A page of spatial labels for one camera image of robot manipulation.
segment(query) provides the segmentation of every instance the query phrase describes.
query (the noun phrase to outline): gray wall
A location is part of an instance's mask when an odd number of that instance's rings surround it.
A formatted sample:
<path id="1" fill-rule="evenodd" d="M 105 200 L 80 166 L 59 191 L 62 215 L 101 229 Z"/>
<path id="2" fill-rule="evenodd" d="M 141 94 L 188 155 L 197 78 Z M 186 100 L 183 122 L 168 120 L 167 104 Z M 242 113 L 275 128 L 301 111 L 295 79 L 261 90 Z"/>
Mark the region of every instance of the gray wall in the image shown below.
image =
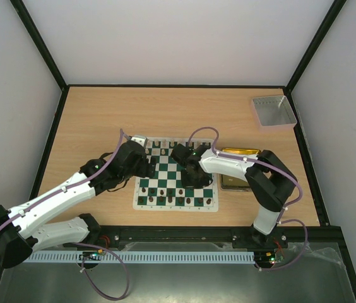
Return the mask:
<path id="1" fill-rule="evenodd" d="M 25 0 L 67 83 L 286 85 L 333 0 Z"/>
<path id="2" fill-rule="evenodd" d="M 11 3 L 0 1 L 0 204 L 25 202 L 60 89 Z"/>
<path id="3" fill-rule="evenodd" d="M 347 1 L 294 91 L 332 224 L 356 270 L 356 1 Z"/>

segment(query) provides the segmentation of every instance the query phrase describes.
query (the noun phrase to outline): chessboard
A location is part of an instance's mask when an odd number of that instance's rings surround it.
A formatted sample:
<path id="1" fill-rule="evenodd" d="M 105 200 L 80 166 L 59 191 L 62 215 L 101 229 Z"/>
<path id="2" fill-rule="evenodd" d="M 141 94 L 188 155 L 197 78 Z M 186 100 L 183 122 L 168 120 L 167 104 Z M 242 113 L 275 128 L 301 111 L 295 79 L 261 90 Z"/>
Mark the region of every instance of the chessboard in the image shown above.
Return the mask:
<path id="1" fill-rule="evenodd" d="M 218 210 L 217 175 L 210 174 L 213 182 L 202 189 L 185 189 L 181 183 L 183 167 L 171 157 L 177 144 L 187 145 L 188 139 L 147 138 L 146 154 L 156 158 L 156 172 L 152 179 L 136 177 L 133 208 L 135 210 L 210 211 Z M 189 147 L 210 146 L 211 139 L 193 139 Z"/>

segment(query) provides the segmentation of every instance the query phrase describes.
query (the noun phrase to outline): purple cable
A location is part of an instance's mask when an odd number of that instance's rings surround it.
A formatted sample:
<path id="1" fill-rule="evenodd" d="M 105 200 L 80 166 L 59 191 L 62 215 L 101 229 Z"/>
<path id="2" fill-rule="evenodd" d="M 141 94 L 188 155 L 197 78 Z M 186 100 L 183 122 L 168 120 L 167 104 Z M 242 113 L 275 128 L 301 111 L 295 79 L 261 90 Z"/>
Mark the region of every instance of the purple cable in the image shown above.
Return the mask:
<path id="1" fill-rule="evenodd" d="M 92 288 L 103 298 L 110 300 L 110 301 L 118 301 L 118 300 L 122 300 L 125 299 L 128 296 L 128 291 L 129 291 L 129 285 L 130 285 L 130 275 L 129 275 L 129 271 L 128 268 L 126 267 L 126 264 L 122 261 L 122 259 L 113 251 L 110 251 L 109 249 L 106 249 L 104 247 L 101 246 L 97 246 L 97 245 L 92 245 L 92 244 L 85 244 L 85 243 L 73 243 L 74 245 L 78 245 L 78 246 L 86 246 L 86 247 L 92 247 L 92 248 L 96 248 L 96 249 L 103 249 L 104 251 L 106 251 L 107 253 L 113 255 L 122 265 L 125 273 L 126 273 L 126 288 L 124 293 L 118 297 L 111 297 L 105 293 L 103 293 L 101 290 L 99 290 L 99 288 L 94 284 L 93 280 L 90 278 L 90 276 L 88 275 L 87 271 L 84 270 L 83 273 L 84 275 L 87 277 L 88 281 L 90 282 Z M 86 258 L 83 259 L 83 262 L 81 262 L 81 267 L 84 268 L 84 263 L 86 261 Z"/>
<path id="2" fill-rule="evenodd" d="M 117 146 L 114 150 L 114 153 L 110 156 L 109 160 L 105 163 L 105 165 L 103 167 L 101 167 L 95 174 L 91 175 L 90 177 L 88 177 L 87 179 L 84 179 L 82 181 L 79 181 L 77 183 L 74 183 L 74 184 L 70 184 L 70 185 L 67 185 L 66 186 L 66 189 L 71 189 L 73 187 L 76 187 L 76 186 L 79 186 L 79 185 L 82 185 L 86 182 L 89 182 L 91 181 L 92 179 L 94 179 L 96 176 L 98 176 L 99 174 L 101 174 L 107 167 L 108 165 L 111 163 L 111 161 L 114 159 L 115 155 L 117 154 L 117 151 L 119 150 L 119 148 L 121 147 L 122 145 L 122 140 L 123 140 L 123 137 L 124 136 L 127 136 L 127 134 L 125 134 L 123 132 L 122 129 L 120 129 L 120 136 L 119 136 L 119 141 L 117 143 Z M 34 204 L 30 205 L 29 207 L 25 208 L 24 209 L 24 212 L 28 212 L 30 211 L 32 208 L 38 206 L 39 204 L 43 203 L 44 201 L 54 197 L 55 195 L 59 194 L 59 193 L 63 193 L 63 190 L 62 189 L 58 189 L 57 191 L 54 191 L 53 193 L 50 193 L 48 194 L 47 196 L 43 197 L 42 199 L 38 200 L 37 202 L 35 202 Z M 15 216 L 13 216 L 12 218 L 8 219 L 7 221 L 5 221 L 2 225 L 0 225 L 0 231 L 2 231 L 7 225 L 9 225 L 11 222 L 15 221 L 16 219 L 20 218 L 21 215 L 20 214 L 17 214 Z"/>
<path id="3" fill-rule="evenodd" d="M 212 131 L 214 131 L 216 133 L 216 138 L 215 140 L 213 141 L 213 143 L 211 144 L 211 151 L 215 154 L 215 155 L 219 155 L 221 157 L 224 157 L 224 158 L 228 158 L 228 159 L 234 159 L 234 160 L 244 160 L 244 157 L 247 157 L 246 155 L 233 155 L 233 154 L 230 154 L 230 153 L 224 153 L 222 151 L 219 151 L 217 153 L 216 151 L 216 143 L 217 143 L 217 140 L 219 138 L 219 133 L 217 131 L 217 129 L 211 127 L 211 126 L 205 126 L 203 128 L 198 128 L 197 130 L 195 130 L 192 135 L 189 137 L 188 139 L 188 145 L 190 144 L 193 136 L 198 132 L 198 131 L 202 131 L 204 129 L 211 129 Z M 300 186 L 300 184 L 297 182 L 296 179 L 294 179 L 291 175 L 289 175 L 288 173 L 284 172 L 282 169 L 278 169 L 277 167 L 273 166 L 273 165 L 270 165 L 268 163 L 265 163 L 265 162 L 262 162 L 260 160 L 255 160 L 255 159 L 252 159 L 252 158 L 247 158 L 247 161 L 250 161 L 250 162 L 254 162 L 256 164 L 260 164 L 262 166 L 265 166 L 271 170 L 274 170 L 275 172 L 278 172 L 279 174 L 285 176 L 287 179 L 289 179 L 290 181 L 292 181 L 292 183 L 297 187 L 297 189 L 299 190 L 299 196 L 297 198 L 295 198 L 294 200 L 291 200 L 289 201 L 288 203 L 285 203 L 282 207 L 282 210 L 278 216 L 278 219 L 277 219 L 277 223 L 279 223 L 281 217 L 283 216 L 285 210 L 286 210 L 286 207 L 296 203 L 296 202 L 299 202 L 302 197 L 303 197 L 303 189 L 302 187 Z"/>
<path id="4" fill-rule="evenodd" d="M 294 258 L 293 260 L 291 260 L 291 262 L 283 265 L 283 266 L 280 266 L 280 267 L 275 267 L 275 268 L 261 268 L 259 267 L 258 264 L 255 263 L 255 266 L 257 269 L 259 269 L 260 271 L 274 271 L 274 270 L 284 270 L 285 268 L 288 268 L 289 266 L 293 265 L 294 263 L 297 262 L 298 259 L 300 259 L 300 257 L 304 254 L 304 251 L 306 250 L 306 247 L 307 247 L 307 240 L 309 238 L 308 236 L 308 233 L 307 233 L 307 227 L 306 225 L 301 222 L 300 220 L 298 219 L 289 219 L 289 220 L 285 220 L 282 222 L 282 224 L 285 224 L 285 223 L 289 223 L 289 222 L 299 222 L 302 226 L 303 226 L 303 229 L 304 229 L 304 243 L 303 243 L 303 247 L 302 249 L 300 250 L 300 253 L 296 256 L 296 258 Z"/>

